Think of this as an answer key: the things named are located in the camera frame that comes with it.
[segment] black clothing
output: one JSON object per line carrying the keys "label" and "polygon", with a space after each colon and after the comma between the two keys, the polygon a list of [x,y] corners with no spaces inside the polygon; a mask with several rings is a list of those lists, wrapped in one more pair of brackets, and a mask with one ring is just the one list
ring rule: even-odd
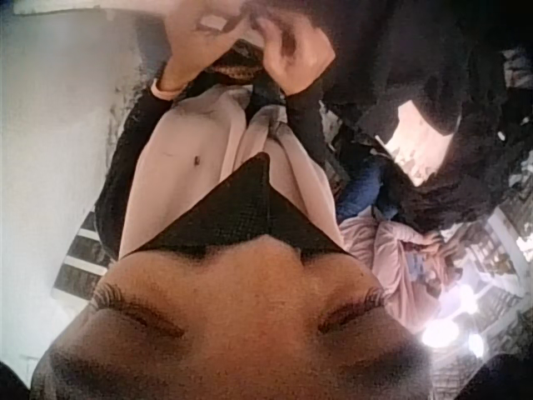
{"label": "black clothing", "polygon": [[264,152],[245,162],[137,252],[163,250],[201,257],[207,246],[231,246],[262,235],[306,254],[346,254],[271,186],[270,158]]}
{"label": "black clothing", "polygon": [[0,398],[26,400],[30,391],[10,367],[0,362]]}
{"label": "black clothing", "polygon": [[[320,113],[317,110],[318,93],[320,92],[316,87],[311,87],[295,97],[289,97],[286,102],[289,127],[310,155],[323,165],[325,161],[320,158],[325,157],[326,144],[322,139]],[[118,259],[137,160],[157,123],[171,106],[172,102],[161,100],[149,88],[145,89],[131,110],[118,139],[106,182],[96,204],[97,232],[103,247],[113,259]]]}

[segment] white surface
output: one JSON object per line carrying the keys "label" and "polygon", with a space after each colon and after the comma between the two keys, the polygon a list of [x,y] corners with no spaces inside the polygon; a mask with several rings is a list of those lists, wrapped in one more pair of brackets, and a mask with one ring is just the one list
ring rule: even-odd
{"label": "white surface", "polygon": [[52,285],[102,186],[110,110],[140,60],[123,15],[111,23],[100,11],[2,10],[1,34],[1,350],[28,382],[73,317],[52,298]]}

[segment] wrist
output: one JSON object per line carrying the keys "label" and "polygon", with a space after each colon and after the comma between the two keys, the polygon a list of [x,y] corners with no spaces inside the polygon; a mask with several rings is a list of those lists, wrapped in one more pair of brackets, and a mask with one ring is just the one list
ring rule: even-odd
{"label": "wrist", "polygon": [[190,73],[185,74],[180,70],[177,62],[171,58],[157,81],[157,88],[162,92],[180,92],[196,76]]}

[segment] pink fabric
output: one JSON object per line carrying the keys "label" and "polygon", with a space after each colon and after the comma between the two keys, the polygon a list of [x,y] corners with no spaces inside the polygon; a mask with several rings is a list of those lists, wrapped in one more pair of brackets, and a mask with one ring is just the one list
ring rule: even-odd
{"label": "pink fabric", "polygon": [[347,251],[371,268],[383,286],[390,315],[413,333],[422,330],[440,304],[424,285],[411,282],[402,243],[424,244],[423,236],[406,225],[371,217],[345,221],[341,233]]}
{"label": "pink fabric", "polygon": [[163,116],[137,163],[120,257],[153,239],[259,152],[271,157],[271,185],[342,246],[326,174],[279,123],[282,108],[263,108],[247,126],[249,95],[242,87],[215,87]]}

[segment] eye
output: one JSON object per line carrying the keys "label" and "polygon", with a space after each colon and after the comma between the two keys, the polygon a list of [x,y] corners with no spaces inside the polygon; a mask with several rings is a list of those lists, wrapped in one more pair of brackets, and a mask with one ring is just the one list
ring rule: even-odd
{"label": "eye", "polygon": [[383,307],[383,291],[373,288],[360,302],[350,302],[329,314],[326,320],[318,327],[322,334],[342,330],[347,324],[360,316]]}

